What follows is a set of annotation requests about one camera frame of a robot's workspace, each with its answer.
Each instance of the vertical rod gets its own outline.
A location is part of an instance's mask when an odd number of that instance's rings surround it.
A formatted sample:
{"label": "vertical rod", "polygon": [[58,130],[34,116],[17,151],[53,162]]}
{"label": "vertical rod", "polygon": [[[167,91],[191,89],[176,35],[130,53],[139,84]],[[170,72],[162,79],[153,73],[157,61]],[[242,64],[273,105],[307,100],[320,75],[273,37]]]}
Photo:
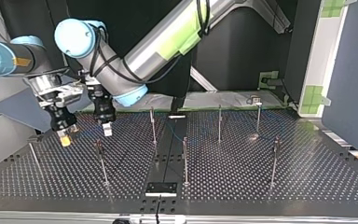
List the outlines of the vertical rod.
{"label": "vertical rod", "polygon": [[183,156],[185,159],[185,186],[187,186],[189,184],[188,172],[187,172],[187,137],[184,137],[184,140],[183,140]]}
{"label": "vertical rod", "polygon": [[153,107],[150,109],[150,121],[152,122],[152,128],[153,128],[153,143],[156,144],[157,138],[156,138],[156,127],[155,127],[154,108]]}
{"label": "vertical rod", "polygon": [[281,153],[281,141],[280,138],[277,136],[274,141],[274,164],[272,166],[272,177],[271,177],[271,186],[270,189],[274,188],[275,182],[275,173],[277,169],[277,161],[279,154]]}
{"label": "vertical rod", "polygon": [[36,162],[37,168],[39,169],[40,173],[42,173],[42,167],[40,166],[39,159],[37,158],[36,152],[34,151],[34,146],[32,145],[32,143],[29,143],[28,145],[31,148],[32,155],[34,156],[34,161]]}
{"label": "vertical rod", "polygon": [[222,106],[219,105],[219,143],[222,142]]}
{"label": "vertical rod", "polygon": [[269,187],[269,189],[273,189],[273,188],[274,188],[276,167],[277,167],[277,154],[276,154],[276,152],[275,152],[275,155],[274,155],[274,165],[273,165],[273,167],[272,167],[271,186]]}
{"label": "vertical rod", "polygon": [[110,183],[109,183],[109,181],[107,180],[106,168],[105,168],[105,166],[104,166],[103,156],[102,156],[102,155],[101,155],[101,166],[103,167],[103,176],[104,176],[104,179],[105,179],[105,185],[106,185],[106,186],[109,186]]}
{"label": "vertical rod", "polygon": [[257,107],[257,127],[255,129],[256,133],[258,133],[258,130],[260,128],[261,105],[258,105]]}

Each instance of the small black object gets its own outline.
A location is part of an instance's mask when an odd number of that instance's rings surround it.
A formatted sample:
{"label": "small black object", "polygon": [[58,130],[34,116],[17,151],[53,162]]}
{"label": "small black object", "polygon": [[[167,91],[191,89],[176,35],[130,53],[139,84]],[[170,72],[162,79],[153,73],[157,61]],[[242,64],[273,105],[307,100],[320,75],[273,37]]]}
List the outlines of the small black object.
{"label": "small black object", "polygon": [[128,220],[116,219],[112,224],[131,224]]}
{"label": "small black object", "polygon": [[70,113],[66,106],[47,105],[43,109],[50,114],[50,126],[54,132],[69,128],[77,123],[75,115]]}
{"label": "small black object", "polygon": [[177,183],[149,183],[147,184],[147,197],[176,197]]}
{"label": "small black object", "polygon": [[116,120],[116,110],[113,107],[112,95],[103,85],[88,86],[89,99],[94,103],[94,119],[99,123],[108,123]]}
{"label": "small black object", "polygon": [[40,143],[42,142],[44,137],[45,135],[43,134],[32,135],[31,137],[28,138],[28,143]]}

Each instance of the white panel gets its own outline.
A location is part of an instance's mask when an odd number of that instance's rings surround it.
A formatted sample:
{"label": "white panel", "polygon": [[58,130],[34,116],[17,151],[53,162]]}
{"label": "white panel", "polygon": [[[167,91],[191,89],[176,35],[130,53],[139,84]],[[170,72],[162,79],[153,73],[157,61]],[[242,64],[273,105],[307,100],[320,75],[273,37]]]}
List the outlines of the white panel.
{"label": "white panel", "polygon": [[321,118],[324,107],[321,105],[316,115],[301,114],[301,105],[306,86],[323,86],[322,96],[327,95],[330,79],[337,56],[337,47],[345,22],[347,7],[340,17],[319,18],[310,51],[310,59],[301,93],[299,115],[308,118]]}
{"label": "white panel", "polygon": [[34,130],[4,116],[0,116],[0,162],[26,146]]}

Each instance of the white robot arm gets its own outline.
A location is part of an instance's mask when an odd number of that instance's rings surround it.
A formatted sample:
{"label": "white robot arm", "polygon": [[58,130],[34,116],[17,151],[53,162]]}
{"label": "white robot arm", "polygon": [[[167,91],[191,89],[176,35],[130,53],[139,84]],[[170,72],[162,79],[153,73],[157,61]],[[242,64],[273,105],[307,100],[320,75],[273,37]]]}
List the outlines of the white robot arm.
{"label": "white robot arm", "polygon": [[184,0],[123,59],[103,41],[106,29],[99,21],[62,21],[55,40],[59,49],[76,58],[117,102],[131,106],[147,93],[145,84],[156,82],[149,80],[153,75],[171,60],[174,67],[181,55],[200,42],[210,24],[245,1]]}

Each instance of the metal pin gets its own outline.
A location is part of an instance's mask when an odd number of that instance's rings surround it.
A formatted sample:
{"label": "metal pin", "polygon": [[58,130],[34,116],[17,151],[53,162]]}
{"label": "metal pin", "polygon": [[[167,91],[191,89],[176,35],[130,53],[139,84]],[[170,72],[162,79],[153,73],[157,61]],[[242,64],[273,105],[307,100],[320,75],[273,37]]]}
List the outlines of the metal pin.
{"label": "metal pin", "polygon": [[276,173],[277,161],[278,161],[280,152],[281,152],[281,141],[280,141],[279,137],[277,136],[274,141],[274,164],[272,166],[271,185],[270,185],[269,189],[273,189],[274,185],[275,185],[275,183],[274,183],[275,182],[275,173]]}
{"label": "metal pin", "polygon": [[34,146],[32,145],[32,143],[29,143],[28,145],[31,148],[32,155],[34,156],[34,161],[36,162],[37,168],[39,169],[40,173],[42,173],[42,167],[40,166],[39,159],[37,158],[36,152],[34,151]]}
{"label": "metal pin", "polygon": [[109,186],[110,183],[109,183],[109,180],[107,179],[106,167],[105,167],[104,161],[103,161],[103,144],[101,142],[101,139],[97,139],[97,142],[95,143],[95,149],[96,149],[97,155],[100,158],[101,166],[103,167],[103,177],[105,180],[104,184],[106,186]]}
{"label": "metal pin", "polygon": [[188,172],[187,172],[187,137],[183,138],[183,157],[185,159],[185,186],[188,186]]}
{"label": "metal pin", "polygon": [[223,121],[223,118],[222,118],[222,106],[219,105],[219,143],[222,142],[222,121]]}
{"label": "metal pin", "polygon": [[157,138],[156,138],[156,127],[155,127],[154,108],[153,107],[150,109],[150,121],[152,122],[152,128],[153,128],[153,143],[156,144]]}
{"label": "metal pin", "polygon": [[260,116],[261,116],[261,105],[257,105],[258,107],[258,112],[257,112],[257,126],[256,126],[256,133],[258,133],[258,130],[260,128]]}

